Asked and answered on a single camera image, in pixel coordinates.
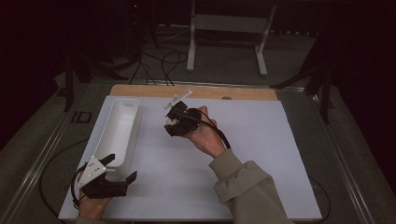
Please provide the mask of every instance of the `white tabletop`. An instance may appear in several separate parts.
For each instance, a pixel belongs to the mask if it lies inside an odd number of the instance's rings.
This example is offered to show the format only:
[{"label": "white tabletop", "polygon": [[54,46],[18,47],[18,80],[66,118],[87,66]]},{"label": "white tabletop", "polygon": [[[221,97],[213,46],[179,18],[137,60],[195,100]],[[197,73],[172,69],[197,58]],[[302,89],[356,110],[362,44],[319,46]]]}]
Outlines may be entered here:
[{"label": "white tabletop", "polygon": [[[208,164],[212,159],[187,139],[171,137],[163,127],[171,98],[107,96],[91,138],[81,158],[88,161],[105,126],[112,102],[118,98],[140,101],[143,116],[134,149],[131,172],[136,181],[127,196],[114,198],[104,219],[123,220],[224,220],[228,208],[213,191],[217,181]],[[218,122],[235,155],[255,161],[275,180],[290,219],[321,218],[300,152],[279,101],[185,99],[188,107],[207,105],[209,117]],[[74,219],[70,191],[59,218]]]}]

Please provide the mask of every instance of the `white metal frame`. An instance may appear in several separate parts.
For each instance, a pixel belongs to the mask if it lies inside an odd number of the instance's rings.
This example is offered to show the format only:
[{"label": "white metal frame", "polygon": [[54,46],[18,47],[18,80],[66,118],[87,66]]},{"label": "white metal frame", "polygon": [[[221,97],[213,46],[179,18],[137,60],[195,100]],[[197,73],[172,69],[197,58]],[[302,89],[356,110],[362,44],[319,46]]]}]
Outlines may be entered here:
[{"label": "white metal frame", "polygon": [[257,62],[259,64],[260,75],[267,75],[262,51],[270,32],[272,20],[276,11],[276,5],[271,8],[270,15],[267,18],[250,18],[250,17],[231,17],[219,15],[195,14],[195,0],[191,1],[191,26],[190,26],[190,49],[187,60],[187,71],[194,70],[195,62],[195,29],[218,30],[218,31],[235,31],[262,34],[262,41],[259,46],[255,47]]}]

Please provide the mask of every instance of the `white rectangular container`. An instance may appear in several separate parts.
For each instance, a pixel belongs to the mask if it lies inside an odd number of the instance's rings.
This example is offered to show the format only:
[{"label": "white rectangular container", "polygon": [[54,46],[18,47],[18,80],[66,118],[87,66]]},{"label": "white rectangular container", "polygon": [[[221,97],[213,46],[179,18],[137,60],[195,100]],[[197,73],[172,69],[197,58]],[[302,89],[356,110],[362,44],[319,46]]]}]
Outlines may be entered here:
[{"label": "white rectangular container", "polygon": [[93,154],[99,160],[113,153],[116,155],[116,159],[106,166],[108,175],[125,177],[130,173],[141,120],[138,107],[139,101],[135,99],[119,98],[112,103]]}]

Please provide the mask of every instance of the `hand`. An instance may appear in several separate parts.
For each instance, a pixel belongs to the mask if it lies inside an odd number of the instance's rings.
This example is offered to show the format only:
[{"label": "hand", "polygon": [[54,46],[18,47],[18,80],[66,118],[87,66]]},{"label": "hand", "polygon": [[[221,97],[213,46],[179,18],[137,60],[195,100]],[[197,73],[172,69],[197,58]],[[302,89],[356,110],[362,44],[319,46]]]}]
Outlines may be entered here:
[{"label": "hand", "polygon": [[99,220],[105,209],[112,198],[104,199],[90,199],[87,195],[79,191],[79,206],[78,206],[78,216],[88,217],[90,219]]},{"label": "hand", "polygon": [[[206,114],[206,116],[208,116],[206,106],[201,106],[197,109]],[[202,115],[201,120],[211,123],[206,116]],[[212,119],[211,121],[215,124],[215,126],[217,126],[215,120]],[[213,157],[213,159],[215,159],[226,150],[218,133],[203,123],[200,123],[197,130],[187,133],[186,135],[184,135],[184,137],[192,141],[198,149],[210,155],[211,157]]]}]

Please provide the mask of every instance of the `sleeve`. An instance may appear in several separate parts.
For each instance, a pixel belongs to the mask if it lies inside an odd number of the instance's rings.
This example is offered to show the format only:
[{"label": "sleeve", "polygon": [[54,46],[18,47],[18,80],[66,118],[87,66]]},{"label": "sleeve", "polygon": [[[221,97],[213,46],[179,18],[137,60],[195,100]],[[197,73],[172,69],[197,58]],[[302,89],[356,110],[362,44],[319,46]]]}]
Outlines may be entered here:
[{"label": "sleeve", "polygon": [[103,221],[93,220],[88,217],[77,217],[76,224],[106,224]]},{"label": "sleeve", "polygon": [[219,181],[214,191],[229,207],[234,224],[290,224],[273,178],[254,161],[242,163],[231,149],[210,164]]}]

